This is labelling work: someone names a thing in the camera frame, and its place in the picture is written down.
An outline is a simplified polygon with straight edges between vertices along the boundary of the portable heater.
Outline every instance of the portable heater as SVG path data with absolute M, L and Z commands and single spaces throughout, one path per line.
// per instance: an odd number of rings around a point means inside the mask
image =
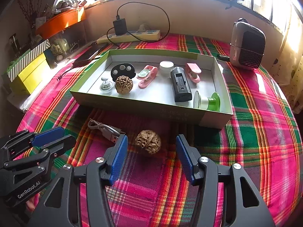
M 240 18 L 234 23 L 229 57 L 219 56 L 220 60 L 245 69 L 258 69 L 261 64 L 266 38 L 260 29 Z

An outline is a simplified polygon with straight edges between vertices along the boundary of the green box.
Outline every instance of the green box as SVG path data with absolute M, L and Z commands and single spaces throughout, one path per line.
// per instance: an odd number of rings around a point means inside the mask
M 160 73 L 159 64 L 164 60 L 172 61 L 175 66 L 180 67 L 184 67 L 186 63 L 196 63 L 202 73 L 200 83 L 193 84 L 189 81 L 192 96 L 194 97 L 196 89 L 206 97 L 217 92 L 221 100 L 220 111 L 195 109 L 192 107 L 193 100 L 175 103 L 170 79 Z M 101 75 L 112 81 L 111 68 L 126 62 L 134 65 L 136 73 L 145 65 L 157 66 L 157 77 L 145 89 L 139 89 L 137 84 L 140 80 L 133 78 L 134 87 L 129 94 L 118 94 L 115 87 L 111 93 L 103 93 L 99 89 L 102 83 Z M 211 56 L 153 49 L 110 50 L 93 63 L 72 87 L 71 93 L 80 105 L 222 129 L 233 114 L 222 71 L 223 68 L 216 58 Z

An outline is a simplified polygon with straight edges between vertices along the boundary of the blue gripper pad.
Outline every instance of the blue gripper pad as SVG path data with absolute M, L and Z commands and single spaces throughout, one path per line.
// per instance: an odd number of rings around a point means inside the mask
M 197 180 L 201 179 L 198 165 L 198 159 L 201 157 L 199 151 L 189 146 L 183 134 L 176 138 L 176 150 L 187 181 L 193 186 L 197 185 Z
M 31 144 L 35 147 L 42 147 L 48 143 L 54 142 L 64 136 L 64 129 L 60 126 L 37 134 Z
M 126 135 L 120 135 L 116 145 L 108 148 L 104 154 L 106 159 L 106 166 L 103 181 L 105 185 L 112 186 L 114 182 L 119 178 L 124 159 L 127 153 L 128 138 Z

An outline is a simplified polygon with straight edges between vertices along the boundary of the power strip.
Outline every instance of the power strip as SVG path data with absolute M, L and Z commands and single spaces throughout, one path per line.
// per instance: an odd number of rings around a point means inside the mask
M 143 41 L 156 41 L 160 39 L 160 30 L 147 30 L 145 32 L 130 31 L 131 34 Z M 113 43 L 125 43 L 139 41 L 134 38 L 131 34 L 126 33 L 124 35 L 117 36 L 115 33 L 109 34 L 108 37 Z M 97 40 L 98 44 L 110 43 L 106 35 L 102 36 Z

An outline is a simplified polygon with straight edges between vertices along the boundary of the walnut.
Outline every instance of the walnut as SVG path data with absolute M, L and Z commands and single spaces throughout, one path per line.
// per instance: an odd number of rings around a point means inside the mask
M 127 94 L 133 87 L 132 80 L 127 76 L 120 76 L 116 80 L 116 90 L 119 94 Z
M 144 148 L 149 154 L 154 154 L 161 148 L 161 139 L 152 130 L 142 130 L 136 137 L 135 145 Z

